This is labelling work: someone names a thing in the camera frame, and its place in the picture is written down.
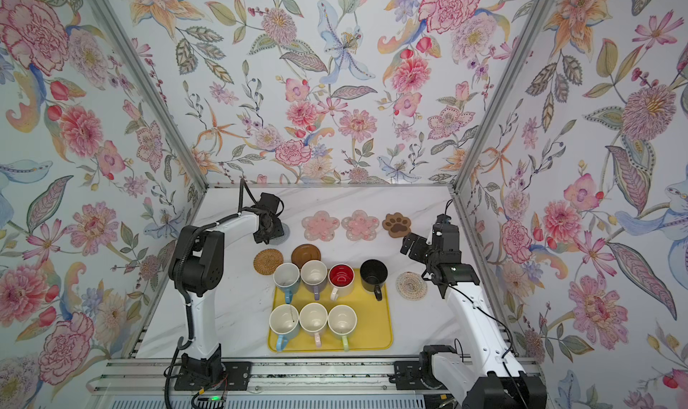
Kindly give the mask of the red interior white mug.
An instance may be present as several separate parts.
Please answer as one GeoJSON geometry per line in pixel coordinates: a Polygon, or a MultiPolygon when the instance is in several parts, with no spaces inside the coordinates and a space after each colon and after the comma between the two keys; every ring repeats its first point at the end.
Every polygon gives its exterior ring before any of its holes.
{"type": "Polygon", "coordinates": [[[328,278],[331,284],[331,301],[336,302],[353,292],[356,273],[351,266],[340,264],[332,267],[328,278]]]}

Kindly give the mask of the colourful woven round coaster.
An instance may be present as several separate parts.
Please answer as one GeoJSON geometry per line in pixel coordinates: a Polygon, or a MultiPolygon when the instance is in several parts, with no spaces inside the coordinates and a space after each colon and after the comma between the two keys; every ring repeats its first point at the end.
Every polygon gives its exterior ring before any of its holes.
{"type": "Polygon", "coordinates": [[[427,294],[426,281],[414,272],[404,272],[399,275],[395,285],[400,296],[408,301],[420,301],[427,294]]]}

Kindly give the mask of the blue mug back row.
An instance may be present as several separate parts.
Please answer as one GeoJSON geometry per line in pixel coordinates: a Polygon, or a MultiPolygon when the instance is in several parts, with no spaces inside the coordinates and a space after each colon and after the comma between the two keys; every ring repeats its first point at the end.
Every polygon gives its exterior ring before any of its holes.
{"type": "Polygon", "coordinates": [[[300,286],[300,269],[293,263],[283,263],[275,269],[273,282],[284,294],[286,304],[291,304],[300,286]]]}

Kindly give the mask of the woven rattan round coaster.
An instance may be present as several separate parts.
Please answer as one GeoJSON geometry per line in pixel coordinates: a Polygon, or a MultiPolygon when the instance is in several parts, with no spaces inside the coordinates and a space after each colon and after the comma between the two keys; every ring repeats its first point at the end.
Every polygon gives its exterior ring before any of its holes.
{"type": "Polygon", "coordinates": [[[284,263],[283,254],[276,249],[266,249],[256,254],[253,261],[254,270],[262,276],[271,276],[284,263]]]}

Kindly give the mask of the grey round coaster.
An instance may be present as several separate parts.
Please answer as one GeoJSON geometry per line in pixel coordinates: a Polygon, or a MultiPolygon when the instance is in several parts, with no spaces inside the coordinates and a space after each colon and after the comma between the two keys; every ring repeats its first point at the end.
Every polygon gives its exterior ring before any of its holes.
{"type": "Polygon", "coordinates": [[[283,223],[276,224],[272,232],[269,234],[269,242],[268,244],[270,245],[280,245],[284,244],[286,240],[290,237],[290,228],[283,223]]]}

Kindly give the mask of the brown wooden round coaster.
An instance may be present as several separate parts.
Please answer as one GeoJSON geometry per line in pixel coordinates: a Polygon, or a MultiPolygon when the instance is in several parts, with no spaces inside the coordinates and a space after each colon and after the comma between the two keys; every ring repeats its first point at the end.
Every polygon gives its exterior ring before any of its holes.
{"type": "Polygon", "coordinates": [[[299,269],[311,260],[322,260],[322,253],[313,244],[301,244],[291,253],[291,262],[299,269]]]}

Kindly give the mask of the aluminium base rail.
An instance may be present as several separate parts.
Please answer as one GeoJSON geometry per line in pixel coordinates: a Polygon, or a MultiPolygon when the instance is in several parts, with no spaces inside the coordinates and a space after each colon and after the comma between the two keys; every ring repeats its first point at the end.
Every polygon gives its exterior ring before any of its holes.
{"type": "MultiPolygon", "coordinates": [[[[399,364],[415,360],[412,356],[229,358],[229,364],[249,364],[248,371],[231,373],[206,394],[408,394],[410,391],[398,384],[399,364]]],[[[164,391],[163,371],[168,366],[168,359],[110,361],[87,389],[94,396],[159,395],[164,391]]]]}

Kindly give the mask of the yellow tray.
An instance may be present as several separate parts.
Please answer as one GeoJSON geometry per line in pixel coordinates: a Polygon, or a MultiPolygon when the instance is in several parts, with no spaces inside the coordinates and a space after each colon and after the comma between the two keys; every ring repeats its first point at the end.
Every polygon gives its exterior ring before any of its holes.
{"type": "MultiPolygon", "coordinates": [[[[353,334],[348,337],[349,351],[382,351],[389,349],[393,343],[391,312],[387,300],[386,287],[382,287],[383,301],[378,302],[373,293],[367,292],[360,281],[359,269],[354,269],[355,282],[351,294],[331,300],[333,287],[327,285],[319,303],[328,311],[339,304],[349,305],[358,316],[358,324],[353,334]]],[[[341,339],[331,333],[325,326],[322,346],[317,347],[315,339],[306,332],[300,331],[294,340],[288,342],[284,353],[313,353],[344,351],[341,339]]]]}

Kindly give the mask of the black mug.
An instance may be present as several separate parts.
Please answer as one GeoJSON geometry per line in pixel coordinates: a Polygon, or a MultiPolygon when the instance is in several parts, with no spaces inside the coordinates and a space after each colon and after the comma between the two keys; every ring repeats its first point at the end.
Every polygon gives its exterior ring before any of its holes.
{"type": "Polygon", "coordinates": [[[388,269],[381,260],[365,260],[359,269],[363,289],[383,301],[383,286],[388,278],[388,269]]]}

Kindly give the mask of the pink flower coaster left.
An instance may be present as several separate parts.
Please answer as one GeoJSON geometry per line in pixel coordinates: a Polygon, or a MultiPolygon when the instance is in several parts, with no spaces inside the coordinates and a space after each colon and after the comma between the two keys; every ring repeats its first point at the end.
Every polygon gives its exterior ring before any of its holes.
{"type": "Polygon", "coordinates": [[[321,210],[315,212],[311,217],[305,217],[302,220],[302,226],[306,240],[331,242],[335,237],[336,230],[340,228],[340,220],[321,210]]]}

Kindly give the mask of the pink flower coaster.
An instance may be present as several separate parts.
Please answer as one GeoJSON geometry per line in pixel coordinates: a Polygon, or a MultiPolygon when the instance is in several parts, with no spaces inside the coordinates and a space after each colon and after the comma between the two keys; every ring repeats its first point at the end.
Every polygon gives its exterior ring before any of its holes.
{"type": "Polygon", "coordinates": [[[336,230],[340,228],[340,220],[321,210],[315,212],[311,217],[305,217],[302,220],[302,226],[306,240],[331,242],[335,237],[336,230]]]}
{"type": "Polygon", "coordinates": [[[376,239],[377,229],[380,220],[377,217],[369,216],[363,210],[354,211],[349,217],[341,221],[341,226],[346,231],[346,237],[352,241],[372,241],[376,239]]]}

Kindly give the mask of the purple mug back row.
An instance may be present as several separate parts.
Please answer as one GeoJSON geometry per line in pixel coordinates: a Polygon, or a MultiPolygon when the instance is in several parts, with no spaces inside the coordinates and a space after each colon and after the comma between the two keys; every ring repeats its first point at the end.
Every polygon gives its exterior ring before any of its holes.
{"type": "Polygon", "coordinates": [[[310,260],[300,271],[301,281],[306,289],[313,294],[314,300],[319,302],[329,284],[329,269],[320,260],[310,260]]]}

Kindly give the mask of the cork paw print coaster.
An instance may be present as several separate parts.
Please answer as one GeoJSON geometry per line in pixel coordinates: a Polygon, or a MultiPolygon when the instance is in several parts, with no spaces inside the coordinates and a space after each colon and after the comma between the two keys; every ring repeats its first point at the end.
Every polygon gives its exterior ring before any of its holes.
{"type": "Polygon", "coordinates": [[[412,221],[409,217],[401,214],[401,212],[395,212],[386,215],[382,226],[391,238],[399,239],[411,233],[411,224],[412,221]]]}

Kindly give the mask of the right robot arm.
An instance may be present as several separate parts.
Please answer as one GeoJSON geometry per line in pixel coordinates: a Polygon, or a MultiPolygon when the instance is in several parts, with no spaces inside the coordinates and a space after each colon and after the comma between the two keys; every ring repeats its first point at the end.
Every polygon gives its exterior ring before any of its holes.
{"type": "Polygon", "coordinates": [[[489,312],[476,270],[462,261],[460,229],[441,214],[430,237],[411,233],[401,253],[425,266],[421,278],[433,284],[459,324],[454,346],[425,346],[419,354],[421,382],[445,388],[457,408],[545,408],[541,378],[529,375],[513,353],[506,326],[489,312]]]}

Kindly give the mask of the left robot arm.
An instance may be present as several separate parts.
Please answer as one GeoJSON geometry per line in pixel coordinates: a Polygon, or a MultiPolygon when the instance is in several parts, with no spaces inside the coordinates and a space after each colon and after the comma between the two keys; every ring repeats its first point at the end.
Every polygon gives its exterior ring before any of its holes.
{"type": "Polygon", "coordinates": [[[177,342],[181,372],[212,384],[225,371],[215,323],[215,291],[224,274],[225,249],[249,236],[257,244],[278,244],[287,237],[281,222],[282,199],[263,193],[252,202],[239,204],[236,212],[208,224],[185,226],[168,271],[186,316],[186,336],[177,342]]]}

